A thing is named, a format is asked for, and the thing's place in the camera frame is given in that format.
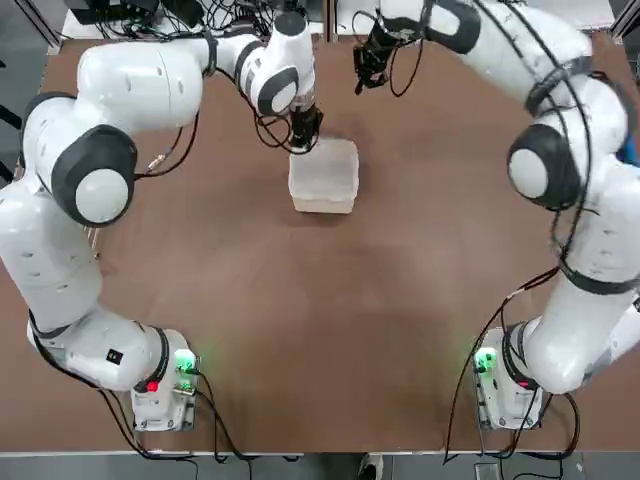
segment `black cable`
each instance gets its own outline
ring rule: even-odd
[[[134,180],[138,181],[138,180],[143,179],[143,178],[162,177],[163,175],[166,175],[168,173],[173,172],[176,168],[178,168],[180,165],[182,165],[184,163],[184,161],[187,159],[187,157],[189,156],[189,154],[191,153],[191,149],[193,148],[193,144],[196,141],[196,136],[198,134],[198,122],[199,122],[199,120],[200,120],[200,112],[198,112],[196,114],[196,118],[193,121],[193,129],[191,130],[191,138],[189,139],[189,144],[187,145],[187,149],[184,151],[184,153],[182,154],[182,157],[180,157],[180,159],[176,163],[171,165],[169,168],[167,168],[165,170],[161,170],[159,172],[138,173],[138,174],[136,174],[134,176]],[[178,132],[178,136],[177,136],[176,140],[174,141],[173,146],[171,147],[171,151],[173,151],[173,149],[178,144],[178,141],[180,140],[180,135],[181,134],[182,134],[182,129],[180,129],[180,131]]]
[[[205,385],[207,386],[207,391],[209,392],[209,398],[213,402],[213,389],[211,388],[211,384],[207,379],[206,375],[202,372],[197,372],[197,375],[202,378]],[[218,453],[218,422],[213,422],[213,456],[220,465],[223,465],[227,462],[227,457],[221,457]]]
[[[503,34],[505,39],[509,42],[509,44],[511,45],[513,50],[520,57],[520,59],[523,60],[523,62],[524,62],[524,56],[522,54],[522,51],[520,50],[518,45],[515,43],[514,39],[512,39],[509,36],[508,32],[505,30],[505,28],[502,26],[502,24],[497,20],[497,18],[491,13],[491,11],[480,0],[473,0],[473,2],[474,2],[474,4],[476,5],[477,8],[482,10],[483,13],[487,17],[489,17],[491,19],[491,21],[495,24],[496,28],[498,28],[501,31],[501,33]],[[554,65],[554,67],[556,69],[561,69],[561,65],[559,64],[558,60],[555,58],[553,53],[546,46],[544,41],[540,38],[538,33],[529,24],[529,22],[526,20],[526,18],[524,18],[524,16],[513,5],[507,4],[507,8],[509,8],[509,10],[516,17],[518,17],[518,19],[522,22],[522,24],[525,26],[525,28],[529,31],[529,33],[533,36],[533,38],[536,40],[536,42],[540,45],[540,47],[545,52],[545,54],[549,57],[549,59],[551,60],[551,62]],[[565,246],[564,246],[564,248],[563,248],[563,250],[562,250],[562,252],[560,254],[560,261],[561,262],[565,262],[566,261],[566,258],[568,256],[568,253],[569,253],[570,248],[571,248],[572,243],[573,243],[573,239],[575,237],[575,232],[577,230],[577,224],[578,224],[578,222],[580,220],[580,216],[581,216],[582,211],[583,211],[584,206],[585,206],[586,196],[587,196],[587,193],[588,193],[590,179],[591,179],[592,153],[593,153],[592,152],[592,146],[591,146],[591,133],[590,133],[590,130],[589,130],[589,125],[588,125],[588,122],[587,122],[587,118],[586,118],[584,109],[583,109],[582,104],[580,102],[580,98],[578,97],[573,85],[571,84],[571,82],[569,81],[569,79],[566,76],[563,78],[563,82],[566,84],[567,88],[569,89],[569,91],[570,91],[570,93],[571,93],[571,95],[572,95],[572,97],[573,97],[573,99],[574,99],[574,101],[576,103],[576,107],[577,107],[577,109],[580,112],[580,115],[582,117],[583,125],[584,125],[584,128],[585,128],[585,138],[586,138],[586,142],[587,142],[588,161],[587,161],[587,172],[586,172],[586,179],[585,179],[585,187],[583,189],[583,192],[581,194],[581,198],[580,198],[579,203],[578,203],[576,215],[574,217],[574,221],[573,221],[573,224],[572,224],[572,227],[571,227],[571,233],[570,233],[569,238],[568,238],[567,242],[565,243]],[[557,108],[557,105],[555,105],[555,103],[552,103],[552,107],[554,107],[556,112],[558,113],[558,115],[561,116],[560,112],[559,112],[559,109]],[[548,272],[548,275],[546,276],[546,278],[540,278],[540,277],[544,277],[545,274],[543,274],[542,276],[539,276],[538,277],[538,281],[531,283],[528,287],[525,288],[525,290],[528,290],[528,289],[531,289],[531,288],[535,288],[534,286],[532,286],[534,283],[536,284],[536,286],[541,285],[542,283],[545,283],[546,281],[550,280],[553,276],[555,276],[557,271],[558,271],[558,267],[556,267],[553,270],[550,270]],[[518,291],[516,291],[514,293],[518,293],[521,290],[522,290],[522,287],[520,289],[518,289]],[[458,380],[458,385],[456,386],[456,391],[455,391],[455,394],[454,394],[454,400],[453,400],[453,404],[452,404],[451,414],[450,414],[450,417],[449,417],[449,430],[448,430],[448,433],[447,433],[447,444],[446,444],[445,459],[444,459],[443,464],[446,464],[448,461],[451,460],[449,458],[449,456],[448,456],[449,446],[450,446],[450,437],[451,437],[451,428],[452,428],[453,417],[454,417],[454,413],[455,413],[455,404],[456,404],[457,396],[459,394],[460,385],[461,385],[462,379],[464,377],[464,373],[465,373],[465,371],[466,371],[466,369],[467,369],[467,367],[469,365],[469,362],[471,361],[471,358],[473,357],[475,349],[477,348],[477,346],[480,343],[480,340],[482,339],[482,337],[484,336],[486,331],[489,329],[489,326],[495,320],[497,315],[498,314],[502,315],[502,311],[503,311],[504,307],[509,303],[510,299],[513,298],[513,296],[515,296],[515,295],[512,295],[512,296],[508,297],[507,299],[505,299],[505,301],[502,303],[501,307],[498,309],[496,314],[494,314],[494,316],[489,320],[489,323],[485,326],[485,328],[483,329],[481,334],[476,339],[476,342],[474,343],[474,347],[472,348],[469,356],[467,357],[467,359],[465,361],[465,364],[464,364],[464,367],[463,367],[463,371],[462,371],[462,373],[460,375],[460,378]],[[574,438],[572,440],[571,445],[567,449],[567,451],[564,452],[563,454],[559,454],[559,455],[554,456],[553,457],[554,459],[558,459],[562,455],[570,454],[569,452],[572,449],[575,448],[574,443],[577,444],[577,437],[579,436],[580,425],[579,425],[579,412],[577,410],[577,405],[573,401],[572,397],[569,396],[567,398],[571,398],[570,402],[572,404],[572,407],[574,408],[575,417],[576,417],[576,430],[574,431]],[[514,441],[512,442],[512,445],[510,447],[508,447],[507,450],[505,450],[505,451],[503,451],[501,453],[506,453],[508,456],[511,456],[513,454],[512,451],[515,451],[515,448],[516,448],[516,445],[517,445],[517,440],[519,440],[520,431],[514,436]],[[549,458],[545,454],[535,454],[535,455],[538,455],[535,458],[545,458],[545,457]]]
[[[540,389],[536,389],[533,392],[533,395],[531,397],[531,402],[529,402],[529,407],[527,408],[527,411],[524,414],[524,417],[522,418],[522,423],[520,424],[520,428],[518,428],[515,435],[513,435],[513,438],[511,439],[511,444],[507,448],[500,450],[498,453],[487,453],[488,456],[497,458],[499,460],[508,460],[514,455],[514,453],[516,453],[516,448],[518,446],[518,442],[520,441],[520,436],[522,435],[522,432],[524,431],[524,426],[526,425],[527,420],[529,419],[529,414],[531,414],[531,410],[533,409],[533,406],[536,403],[536,397],[538,396],[539,391]]]
[[[505,480],[504,478],[504,466],[502,464],[502,460],[500,460],[500,480]],[[558,463],[560,465],[560,473],[556,476],[551,476],[551,475],[542,475],[540,473],[530,473],[530,472],[525,472],[525,473],[519,473],[518,475],[516,475],[515,477],[513,477],[512,480],[517,480],[518,478],[524,478],[524,477],[534,477],[534,478],[544,478],[547,480],[562,480],[562,477],[564,476],[564,467],[563,467],[563,461],[562,460],[558,460]]]
[[[571,409],[573,410],[574,417],[573,436],[571,438],[569,446],[564,452],[558,454],[525,452],[525,455],[533,458],[538,458],[540,460],[566,460],[576,451],[578,440],[580,438],[580,409],[578,408],[578,404],[570,393],[565,393],[564,397],[571,404]]]
[[[222,429],[222,434],[224,435],[225,441],[227,442],[227,444],[229,446],[229,449],[231,450],[233,455],[238,460],[242,460],[244,462],[251,462],[251,461],[257,459],[258,457],[256,457],[256,456],[245,455],[240,450],[238,450],[236,445],[233,443],[233,440],[231,440],[231,436],[229,435],[229,430],[227,429],[227,426],[225,425],[224,420],[222,419],[222,417],[218,413],[218,409],[216,408],[216,405],[215,405],[215,402],[213,401],[213,399],[210,399],[209,397],[207,397],[200,390],[196,390],[196,395],[198,397],[202,398],[205,401],[205,403],[207,404],[207,406],[211,409],[211,412],[213,413],[214,421],[217,422],[218,425],[220,425],[220,428]]]
[[[474,0],[474,3],[478,4],[478,3],[480,3],[480,1],[479,0]],[[527,29],[529,34],[538,43],[540,48],[542,48],[542,51],[545,53],[545,55],[547,55],[549,60],[551,60],[551,63],[553,64],[553,67],[556,70],[563,71],[562,70],[562,65],[560,65],[560,62],[558,61],[556,56],[549,49],[549,47],[546,45],[544,40],[542,40],[542,38],[540,37],[538,32],[527,21],[527,19],[524,17],[524,15],[522,15],[520,10],[518,10],[518,8],[516,8],[516,6],[511,4],[511,3],[506,3],[505,5],[511,11],[511,13],[513,13],[516,17],[518,17],[518,20],[520,21],[520,23],[522,23],[525,26],[525,28]],[[576,108],[578,109],[578,112],[580,113],[580,117],[581,117],[582,123],[584,125],[585,141],[586,141],[586,147],[587,147],[587,171],[585,172],[585,185],[584,185],[584,189],[583,189],[583,191],[582,191],[582,193],[580,195],[580,199],[578,201],[578,206],[577,206],[576,213],[575,213],[575,216],[574,216],[574,219],[573,219],[573,223],[571,225],[571,231],[569,233],[569,237],[567,239],[567,242],[565,243],[565,246],[563,248],[563,251],[562,251],[562,254],[561,254],[561,257],[560,257],[561,262],[566,262],[567,257],[569,256],[569,252],[571,250],[571,247],[573,245],[573,241],[575,239],[576,231],[578,229],[578,223],[579,223],[580,218],[582,216],[582,213],[584,211],[584,207],[585,207],[585,204],[586,204],[586,201],[587,201],[587,194],[589,192],[589,186],[591,185],[591,168],[593,166],[593,148],[592,148],[592,144],[591,144],[591,130],[589,128],[589,122],[587,120],[586,112],[584,111],[584,107],[582,106],[582,103],[580,102],[580,97],[578,97],[578,93],[576,92],[573,84],[569,81],[569,78],[567,77],[566,72],[564,73],[564,76],[563,76],[563,82],[566,85],[566,87],[569,90],[569,92],[571,93],[571,96],[573,97],[573,100],[576,103]]]
[[[62,373],[63,375],[70,377],[74,380],[77,380],[80,383],[83,383],[84,385],[88,386],[89,388],[91,388],[92,390],[95,390],[96,392],[98,392],[98,394],[102,397],[102,399],[104,400],[104,402],[106,403],[109,412],[111,413],[111,416],[113,417],[113,419],[116,422],[116,425],[118,427],[118,430],[120,431],[120,434],[122,435],[122,438],[124,438],[124,440],[127,442],[127,444],[129,445],[129,447],[134,450],[136,453],[138,453],[141,457],[146,458],[148,460],[171,460],[171,461],[187,461],[190,459],[195,458],[195,455],[192,454],[187,454],[187,455],[160,455],[160,454],[155,454],[155,453],[151,453],[147,450],[145,450],[144,448],[141,448],[139,445],[137,445],[135,443],[135,439],[133,437],[133,432],[132,430],[129,428],[128,424],[126,423],[126,416],[124,414],[124,408],[122,407],[122,404],[120,403],[120,399],[118,399],[118,397],[113,393],[113,398],[115,399],[116,403],[119,405],[119,409],[120,412],[123,416],[123,421],[125,422],[126,428],[122,426],[122,422],[120,421],[120,419],[118,418],[118,414],[116,413],[116,411],[113,408],[113,405],[111,405],[111,402],[109,401],[109,398],[107,397],[107,394],[105,393],[105,391],[98,387],[95,383],[79,376],[78,374],[68,371],[64,368],[62,368],[60,365],[58,365],[58,362],[56,362],[56,360],[53,358],[53,355],[42,345],[42,342],[40,342],[40,338],[37,335],[37,326],[36,326],[36,320],[35,317],[33,315],[33,312],[31,310],[29,310],[29,320],[31,321],[32,325],[34,325],[36,328],[34,328],[34,334],[33,334],[33,341],[34,344],[36,346],[36,349],[38,350],[38,353],[40,353],[40,356],[45,360],[45,362],[47,362],[49,364],[49,366],[51,366],[52,368],[54,368],[55,370],[57,370],[58,372]]]
[[[391,67],[390,67],[390,70],[389,70],[389,88],[391,89],[391,93],[393,94],[393,96],[396,97],[396,98],[400,98],[400,97],[404,96],[404,94],[407,93],[409,88],[411,88],[411,85],[413,85],[413,81],[416,79],[416,75],[418,74],[418,69],[420,68],[420,62],[422,61],[422,51],[424,49],[424,39],[420,39],[420,50],[418,51],[418,59],[416,60],[416,64],[413,67],[413,73],[411,74],[411,77],[409,78],[409,81],[407,82],[407,85],[400,92],[397,92],[396,89],[393,86],[393,67],[394,67],[394,65],[396,63],[396,55],[397,55],[399,49],[400,49],[400,47],[397,47],[393,51],[393,55],[391,57]]]
[[[373,20],[374,22],[377,22],[378,18],[365,10],[356,10],[353,14],[353,17],[351,17],[351,31],[353,32],[353,37],[356,39],[356,42],[359,43],[360,46],[362,46],[364,45],[364,42],[362,42],[358,37],[358,35],[356,34],[356,18],[358,17],[358,15],[365,16],[370,20]]]
[[[235,85],[235,80],[233,79],[233,77],[225,72],[224,70],[216,70],[216,72],[220,72],[222,75],[224,75],[231,83],[233,83]],[[255,127],[255,131],[256,131],[256,135],[258,136],[258,139],[262,142],[263,145],[265,145],[266,147],[269,148],[281,148],[283,149],[285,152],[291,154],[291,155],[302,155],[305,153],[309,153],[311,150],[313,150],[313,148],[317,145],[320,136],[318,135],[315,139],[315,141],[306,149],[304,150],[294,150],[291,146],[290,146],[290,137],[291,137],[291,132],[292,132],[292,127],[291,127],[291,123],[289,122],[289,120],[282,116],[282,115],[275,115],[273,117],[262,117],[258,114],[258,112],[256,111],[256,109],[254,108],[254,106],[251,104],[251,101],[247,98],[247,96],[240,90],[238,90],[238,93],[240,93],[240,96],[242,97],[242,99],[246,102],[246,104],[249,106],[249,108],[251,109],[252,113],[253,113],[253,123],[254,123],[254,127]],[[273,131],[271,130],[271,127],[273,125],[275,125],[278,122],[284,122],[284,124],[287,126],[287,134],[284,136],[284,138],[278,138]],[[263,129],[264,131],[267,132],[267,135],[271,138],[271,140],[273,140],[273,143],[271,143],[268,139],[266,139],[262,133],[260,129]]]
[[[475,351],[478,348],[478,345],[481,343],[484,335],[489,330],[489,327],[491,327],[491,324],[496,320],[498,315],[500,315],[500,312],[502,311],[502,309],[518,293],[520,293],[522,291],[528,291],[528,290],[537,288],[540,285],[543,285],[544,283],[546,283],[549,280],[551,280],[556,275],[557,272],[558,272],[558,267],[554,267],[554,268],[552,268],[550,270],[547,270],[546,272],[544,272],[544,273],[538,275],[537,277],[529,280],[528,282],[524,283],[513,294],[511,294],[509,297],[505,298],[503,300],[503,302],[502,302],[502,305],[500,305],[500,307],[496,310],[496,312],[491,316],[491,318],[489,319],[487,324],[484,326],[484,328],[482,329],[480,334],[477,336],[477,338],[476,338],[476,340],[475,340],[475,342],[473,344],[473,347],[471,348],[471,351],[469,352],[469,355],[467,355],[467,358],[465,359],[464,365],[462,367],[462,371],[460,372],[460,377],[458,378],[458,383],[456,385],[455,393],[453,394],[453,401],[452,401],[452,404],[451,404],[451,411],[449,413],[449,427],[447,429],[447,441],[446,441],[446,444],[445,444],[444,461],[442,463],[443,465],[446,465],[448,462],[450,462],[451,460],[453,460],[454,458],[457,457],[457,455],[449,457],[449,449],[450,449],[450,446],[451,446],[451,431],[452,431],[452,427],[453,427],[453,420],[454,420],[454,417],[455,417],[455,409],[456,409],[456,404],[458,402],[458,396],[460,395],[460,387],[462,386],[462,381],[464,379],[464,374],[466,373],[467,368],[469,367],[469,363],[471,362],[471,359],[473,358],[473,355],[475,354]]]

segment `plastic box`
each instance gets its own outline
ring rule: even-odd
[[[320,138],[311,152],[289,157],[289,193],[298,212],[351,213],[358,194],[358,149]]]

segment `wooden table surface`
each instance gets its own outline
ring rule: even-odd
[[[604,36],[595,43],[598,66],[637,99],[622,48]],[[87,46],[67,42],[51,57],[43,90],[75,92]],[[399,75],[415,53],[401,53]],[[506,175],[506,152],[530,119],[435,45],[400,100],[387,89],[353,94],[350,44],[321,45],[316,55],[324,132],[360,151],[353,214],[294,211],[286,153],[259,143],[247,106],[216,76],[188,161],[140,182],[130,212],[101,233],[102,301],[187,337],[242,450],[440,450],[475,336],[506,294],[553,264],[551,215]],[[140,167],[174,135],[137,138]],[[4,272],[0,291],[0,450],[126,449],[99,396],[29,346],[26,307]],[[539,314],[548,294],[522,296],[508,320]],[[629,354],[577,394],[581,449],[640,449],[639,366]],[[479,448],[473,412],[467,388],[454,449]],[[563,449],[571,419],[558,400],[520,446]],[[202,413],[193,433],[144,440],[212,450],[212,438]]]

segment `floor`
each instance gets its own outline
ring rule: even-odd
[[[617,14],[626,0],[610,0]],[[43,14],[54,28],[60,30],[65,7],[62,0],[41,0]],[[635,59],[640,54],[640,31],[625,42],[627,53]],[[0,2],[0,59],[7,68],[0,70],[0,104],[21,114],[30,98],[40,88],[46,65],[47,45],[31,24],[22,16],[13,2]],[[18,132],[0,123],[0,160],[15,164],[18,151]],[[310,455],[296,463],[270,457],[256,460],[253,467],[255,480],[341,480],[355,478],[359,457],[355,455]],[[385,480],[497,480],[485,474],[476,477],[479,463],[491,463],[474,455],[462,456],[442,467],[440,455],[395,456],[385,459]],[[249,471],[244,463],[230,462],[217,465],[212,458],[198,460],[200,479],[244,480]],[[195,478],[195,468],[174,462],[150,462],[134,455],[80,455],[10,457],[0,454],[0,478],[9,480],[81,480],[90,472],[92,480],[154,480]],[[533,460],[515,455],[505,462],[505,480],[517,474],[535,472],[548,476],[558,474],[557,462]],[[564,462],[565,480],[626,480],[639,478],[640,453],[585,453],[576,454]]]
[[[359,455],[307,455],[290,463],[280,457],[260,458],[253,462],[254,480],[355,480]],[[249,470],[244,462],[229,461],[217,465],[212,457],[198,461],[198,479],[247,480]],[[491,469],[492,462],[475,455],[465,455],[442,467],[441,455],[385,456],[383,480],[499,480],[490,473],[476,476],[476,467]],[[533,460],[516,455],[505,461],[504,479],[513,480],[522,473],[557,476],[558,462]],[[576,454],[563,462],[564,480],[629,480],[638,478],[640,454],[589,453]],[[82,455],[0,458],[0,474],[5,480],[84,480],[91,472],[92,480],[195,480],[193,465],[176,462],[154,462],[133,455]]]

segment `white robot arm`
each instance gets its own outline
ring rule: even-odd
[[[95,47],[78,65],[77,97],[48,93],[29,106],[24,176],[0,191],[0,257],[29,306],[30,340],[98,387],[130,390],[139,430],[188,426],[195,356],[180,333],[98,303],[102,275],[83,226],[104,227],[126,212],[137,162],[132,136],[192,122],[203,76],[216,68],[260,115],[299,109],[301,99],[317,112],[311,35],[296,13],[276,19],[267,46],[245,29]],[[310,143],[310,130],[302,133],[300,143]]]
[[[383,84],[393,48],[417,39],[452,50],[534,117],[508,154],[514,188],[555,212],[584,208],[542,316],[506,336],[489,331],[476,355],[487,423],[520,428],[530,410],[535,425],[539,387],[579,388],[640,340],[640,170],[616,157],[635,110],[592,73],[587,36],[540,10],[481,0],[382,0],[355,52],[356,93]]]

